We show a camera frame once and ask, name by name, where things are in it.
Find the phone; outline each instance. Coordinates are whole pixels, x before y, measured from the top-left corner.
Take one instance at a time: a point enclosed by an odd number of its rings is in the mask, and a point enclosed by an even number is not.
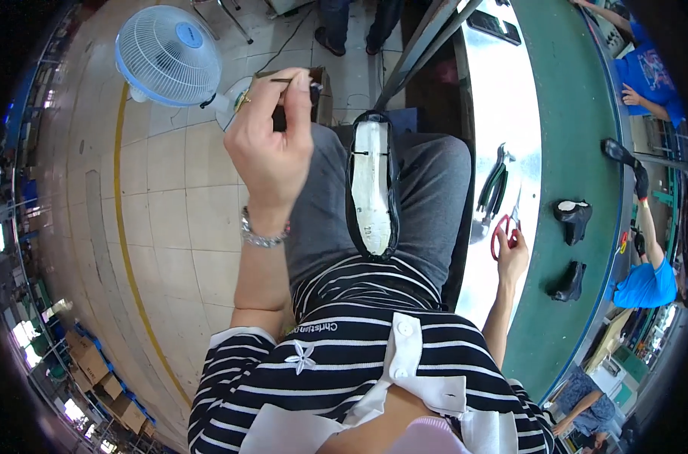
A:
[[[483,33],[488,33],[496,38],[501,38],[516,46],[521,44],[521,35],[518,34],[518,29],[512,23],[503,21],[505,25],[505,32],[500,27],[501,21],[492,14],[482,12],[479,9],[467,18],[467,24],[470,28],[474,28]]]

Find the electric fan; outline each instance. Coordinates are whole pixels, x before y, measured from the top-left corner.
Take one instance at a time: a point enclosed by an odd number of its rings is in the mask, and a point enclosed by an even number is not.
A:
[[[135,101],[212,108],[222,128],[252,81],[244,77],[217,93],[223,62],[215,42],[192,14],[174,6],[150,6],[132,15],[117,34],[114,55]]]

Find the gold ring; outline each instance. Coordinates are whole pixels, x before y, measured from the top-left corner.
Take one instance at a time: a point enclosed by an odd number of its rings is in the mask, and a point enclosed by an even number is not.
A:
[[[238,111],[241,109],[243,104],[250,103],[250,102],[251,102],[251,99],[248,97],[248,90],[243,91],[236,98],[236,103],[233,105],[233,113],[238,114]]]

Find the white button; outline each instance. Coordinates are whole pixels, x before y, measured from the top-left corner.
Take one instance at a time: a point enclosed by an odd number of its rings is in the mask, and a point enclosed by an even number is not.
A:
[[[403,336],[411,336],[412,335],[412,325],[407,322],[400,322],[397,323],[397,331],[399,331],[400,334]]]

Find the black glove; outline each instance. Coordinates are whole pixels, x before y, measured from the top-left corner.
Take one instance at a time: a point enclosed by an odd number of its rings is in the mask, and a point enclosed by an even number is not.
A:
[[[637,177],[637,182],[634,185],[634,192],[637,193],[640,201],[647,199],[649,195],[649,175],[647,169],[644,168],[641,162],[635,160],[634,176]]]
[[[634,235],[634,249],[637,250],[637,254],[639,254],[639,257],[647,253],[647,248],[644,243],[644,235],[642,235],[641,233],[637,233],[636,235]]]

